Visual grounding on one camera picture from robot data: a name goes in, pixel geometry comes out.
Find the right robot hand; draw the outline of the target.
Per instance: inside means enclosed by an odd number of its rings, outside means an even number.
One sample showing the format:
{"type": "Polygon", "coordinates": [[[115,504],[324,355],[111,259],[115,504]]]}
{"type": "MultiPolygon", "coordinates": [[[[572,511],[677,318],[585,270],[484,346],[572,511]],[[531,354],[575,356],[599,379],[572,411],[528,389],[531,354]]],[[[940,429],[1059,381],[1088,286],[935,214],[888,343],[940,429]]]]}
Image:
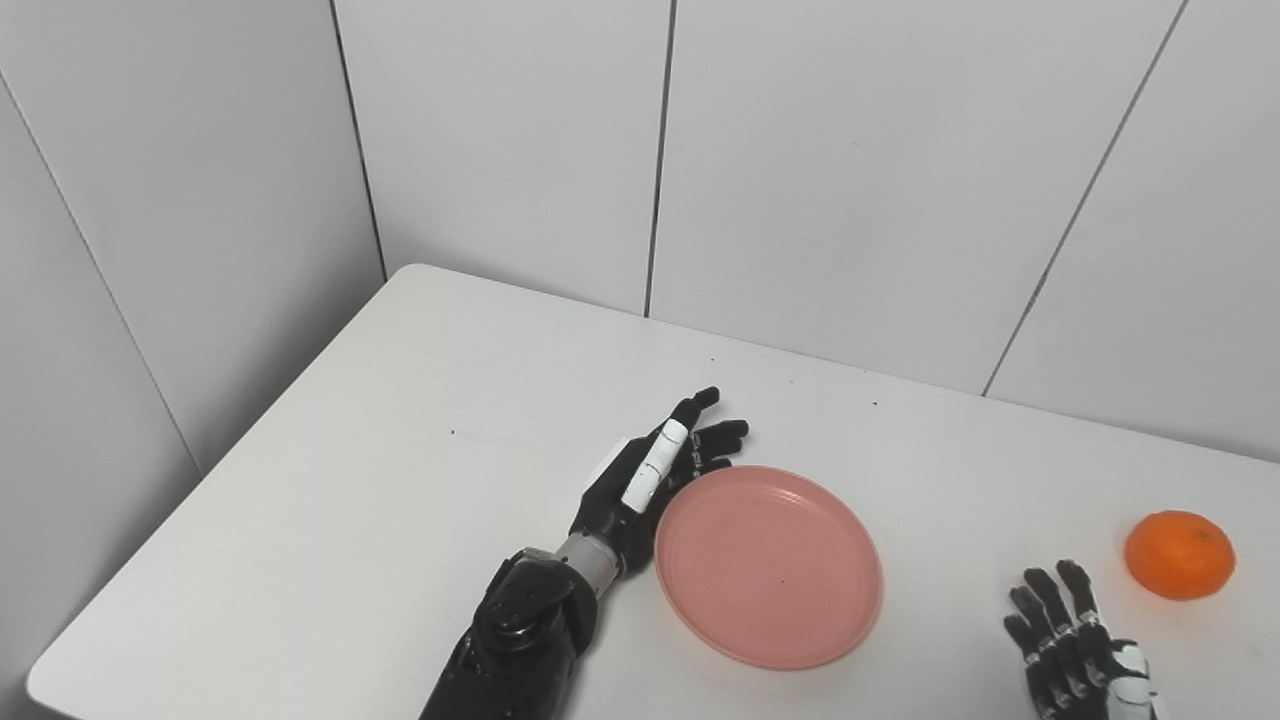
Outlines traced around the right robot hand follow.
{"type": "Polygon", "coordinates": [[[1016,611],[1004,618],[1004,629],[1020,652],[1036,717],[1170,716],[1144,652],[1111,633],[1079,564],[1062,559],[1053,571],[1028,568],[1009,598],[1016,611]]]}

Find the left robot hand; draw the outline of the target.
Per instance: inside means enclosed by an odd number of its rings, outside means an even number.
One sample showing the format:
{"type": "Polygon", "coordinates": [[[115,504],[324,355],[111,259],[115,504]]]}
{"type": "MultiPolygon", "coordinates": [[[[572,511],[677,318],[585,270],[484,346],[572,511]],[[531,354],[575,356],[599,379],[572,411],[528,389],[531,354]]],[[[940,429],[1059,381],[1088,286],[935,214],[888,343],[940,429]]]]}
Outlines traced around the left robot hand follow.
{"type": "Polygon", "coordinates": [[[622,442],[582,493],[558,553],[598,593],[652,561],[657,528],[676,495],[700,477],[731,468],[749,424],[698,425],[719,400],[714,386],[681,400],[649,434],[622,442]]]}

